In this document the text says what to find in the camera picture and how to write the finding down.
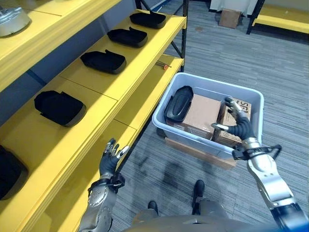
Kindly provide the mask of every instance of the brown cardboard box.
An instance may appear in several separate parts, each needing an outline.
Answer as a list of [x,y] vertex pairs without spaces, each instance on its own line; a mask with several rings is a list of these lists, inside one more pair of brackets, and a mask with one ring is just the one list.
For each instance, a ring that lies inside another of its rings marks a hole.
[[219,25],[227,28],[236,28],[241,12],[229,9],[223,9]]
[[[251,104],[236,98],[233,98],[238,105],[241,106],[243,111],[247,113],[247,118],[250,120],[251,116]],[[236,120],[233,116],[227,111],[228,107],[223,105],[219,113],[219,123],[227,126],[235,126]],[[213,136],[213,140],[217,143],[234,147],[241,143],[241,139],[238,136],[232,135],[225,131],[216,130]]]
[[211,124],[217,121],[220,106],[220,101],[194,94],[184,121],[182,123],[174,123],[167,120],[167,124],[191,134],[210,139],[214,131]]

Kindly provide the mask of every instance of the shelf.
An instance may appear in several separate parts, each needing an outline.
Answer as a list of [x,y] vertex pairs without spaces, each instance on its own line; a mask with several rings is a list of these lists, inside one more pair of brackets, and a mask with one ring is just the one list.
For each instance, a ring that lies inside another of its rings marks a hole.
[[22,5],[30,9],[26,12],[32,20],[20,33],[0,38],[0,91],[118,2],[120,0],[0,0],[3,7]]
[[[37,11],[32,11],[31,14],[51,15]],[[87,106],[85,117],[74,127],[65,128],[42,117],[35,110],[34,98],[32,98],[0,128],[0,144],[11,149],[30,171],[29,179],[22,189],[11,199],[0,201],[0,225],[3,231],[29,231],[33,227],[172,39],[184,27],[185,20],[185,17],[167,15],[166,25],[162,29],[132,25],[133,28],[148,33],[148,42],[142,48],[131,48],[112,43],[107,36],[104,36],[89,49],[101,51],[109,49],[125,55],[127,66],[121,74],[109,75],[95,71],[87,68],[80,59],[77,59],[47,84],[42,89],[43,91],[64,91],[81,100]],[[126,19],[118,27],[128,28],[129,26],[130,21]],[[150,75],[148,82],[155,89],[148,91],[149,85],[143,84],[142,89],[138,90],[144,92],[138,97],[145,97],[147,102],[141,106],[140,110],[137,106],[134,108],[137,118],[131,118],[132,122],[140,120],[140,123],[133,123],[136,132],[132,140],[137,137],[169,80],[183,62],[182,59],[169,57],[163,57],[162,60],[166,60],[167,63],[171,62],[172,68],[163,72],[160,67],[154,66],[155,73]],[[134,102],[129,102],[129,105],[135,104],[134,96]],[[130,117],[133,116],[134,112],[130,111]]]
[[61,77],[42,91],[64,91],[87,106],[74,127],[60,126],[34,108],[30,99],[1,128],[0,144],[13,151],[29,169],[29,178],[12,198],[0,201],[1,231],[27,231],[111,122],[116,100]]
[[309,12],[264,4],[255,23],[309,33]]
[[162,55],[159,60],[171,68],[165,71],[159,66],[154,66],[117,114],[116,120],[137,130],[142,129],[147,116],[151,115],[170,80],[183,63],[183,59],[167,55]]
[[64,187],[49,204],[32,232],[75,231],[87,206],[87,189],[92,182],[98,179],[98,164],[105,144],[112,137],[117,139],[121,147],[133,144],[170,80],[183,62],[181,58],[166,55],[163,55],[160,60],[168,63],[171,68],[164,71],[161,67],[154,66],[151,69],[136,89],[136,92],[126,102],[123,110],[118,113],[116,120],[113,120],[104,131],[67,180],[66,184],[64,184]]
[[113,99],[126,101],[184,25],[185,17],[175,15],[167,15],[166,25],[162,29],[132,24],[127,18],[116,28],[128,29],[131,26],[147,32],[148,41],[145,46],[132,48],[114,43],[108,36],[104,36],[87,50],[90,52],[108,49],[125,56],[125,70],[118,75],[102,73],[86,67],[78,58],[59,75]]
[[113,120],[42,214],[32,232],[71,232],[79,224],[88,188],[99,178],[98,164],[105,145],[115,138],[120,147],[131,145],[136,130]]

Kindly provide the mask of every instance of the white wall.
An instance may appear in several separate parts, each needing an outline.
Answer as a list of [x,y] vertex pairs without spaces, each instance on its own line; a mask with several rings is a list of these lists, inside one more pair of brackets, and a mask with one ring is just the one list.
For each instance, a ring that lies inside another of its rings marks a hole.
[[[44,57],[31,70],[48,83],[106,32],[128,17],[135,8],[134,0],[121,1]],[[41,84],[24,73],[0,92],[0,125],[41,88]]]

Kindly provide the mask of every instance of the white plastic bin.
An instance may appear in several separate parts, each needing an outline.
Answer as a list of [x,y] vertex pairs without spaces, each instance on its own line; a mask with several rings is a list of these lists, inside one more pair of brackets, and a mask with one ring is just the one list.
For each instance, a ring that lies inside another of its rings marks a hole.
[[168,138],[223,159],[232,157],[232,148],[202,137],[198,137],[166,124],[164,119],[164,110],[170,100],[170,97],[183,86],[191,86],[195,94],[218,101],[224,101],[225,96],[232,96],[234,98],[249,102],[252,105],[250,121],[253,126],[253,131],[259,142],[262,142],[264,97],[259,91],[184,72],[179,72],[173,77],[152,118],[154,125],[163,129]]

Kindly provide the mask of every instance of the gray robot arm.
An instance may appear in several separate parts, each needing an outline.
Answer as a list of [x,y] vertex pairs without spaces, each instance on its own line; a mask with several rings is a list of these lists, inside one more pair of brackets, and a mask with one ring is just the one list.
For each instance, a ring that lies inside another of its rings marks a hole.
[[[261,147],[242,108],[232,98],[226,98],[225,103],[230,108],[229,113],[235,118],[237,126],[228,127],[217,123],[212,126],[242,139],[242,150],[234,151],[234,159],[248,161],[248,171],[255,178],[257,187],[279,227],[284,231],[307,227],[307,216],[277,171],[275,158],[281,151],[281,146]],[[278,150],[277,153],[270,156],[275,149]]]
[[111,139],[103,152],[99,172],[100,178],[88,190],[88,206],[82,216],[78,232],[107,232],[112,225],[112,208],[116,203],[116,193],[125,184],[120,173],[115,173],[119,159],[129,147],[117,152],[119,145]]

